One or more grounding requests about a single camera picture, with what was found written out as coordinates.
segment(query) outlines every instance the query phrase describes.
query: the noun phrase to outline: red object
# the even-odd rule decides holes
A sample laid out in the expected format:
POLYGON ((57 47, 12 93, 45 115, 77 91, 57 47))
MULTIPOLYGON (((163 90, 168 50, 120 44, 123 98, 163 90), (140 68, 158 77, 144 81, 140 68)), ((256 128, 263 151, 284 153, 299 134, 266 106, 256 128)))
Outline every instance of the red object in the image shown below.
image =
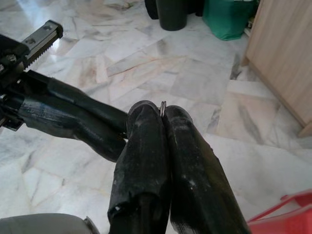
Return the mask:
POLYGON ((279 204, 253 217, 247 223, 253 234, 312 234, 312 189, 283 196, 279 204), (291 201, 296 201, 300 208, 263 218, 291 201))

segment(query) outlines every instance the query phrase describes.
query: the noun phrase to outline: green plastic bag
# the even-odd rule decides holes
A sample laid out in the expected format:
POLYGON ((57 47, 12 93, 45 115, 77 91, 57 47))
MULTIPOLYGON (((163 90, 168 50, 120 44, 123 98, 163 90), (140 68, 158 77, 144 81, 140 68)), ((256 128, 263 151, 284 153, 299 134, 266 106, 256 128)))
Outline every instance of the green plastic bag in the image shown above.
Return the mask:
POLYGON ((205 0, 203 20, 217 38, 239 39, 255 8, 255 0, 205 0))

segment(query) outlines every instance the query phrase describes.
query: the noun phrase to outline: floor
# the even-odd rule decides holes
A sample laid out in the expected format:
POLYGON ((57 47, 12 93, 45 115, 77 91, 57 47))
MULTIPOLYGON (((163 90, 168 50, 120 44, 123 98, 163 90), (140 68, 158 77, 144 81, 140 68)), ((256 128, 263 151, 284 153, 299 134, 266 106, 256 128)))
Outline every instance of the floor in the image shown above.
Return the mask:
MULTIPOLYGON (((248 68, 247 45, 215 38, 201 18, 177 32, 149 19, 142 0, 8 0, 0 33, 23 40, 48 19, 64 37, 31 69, 128 111, 142 99, 185 108, 225 170, 246 219, 312 188, 312 137, 248 68)), ((0 135, 0 218, 89 216, 108 233, 114 164, 82 142, 23 126, 0 135)), ((175 233, 171 227, 168 233, 175 233)))

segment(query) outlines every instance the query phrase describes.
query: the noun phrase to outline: black container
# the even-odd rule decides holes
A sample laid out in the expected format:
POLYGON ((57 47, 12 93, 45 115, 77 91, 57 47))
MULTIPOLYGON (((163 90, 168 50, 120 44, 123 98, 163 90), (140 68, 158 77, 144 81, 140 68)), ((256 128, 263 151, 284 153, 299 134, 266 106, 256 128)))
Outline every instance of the black container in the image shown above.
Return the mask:
POLYGON ((177 31, 186 26, 186 0, 156 0, 160 26, 167 31, 177 31))

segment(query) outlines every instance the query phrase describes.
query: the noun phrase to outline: wooden cabinet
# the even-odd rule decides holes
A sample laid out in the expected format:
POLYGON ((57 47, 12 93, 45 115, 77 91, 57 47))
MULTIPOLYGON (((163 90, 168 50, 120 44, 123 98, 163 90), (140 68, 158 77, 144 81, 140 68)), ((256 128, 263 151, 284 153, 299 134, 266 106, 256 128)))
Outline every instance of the wooden cabinet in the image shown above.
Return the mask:
POLYGON ((312 134, 312 0, 261 0, 242 63, 312 134))

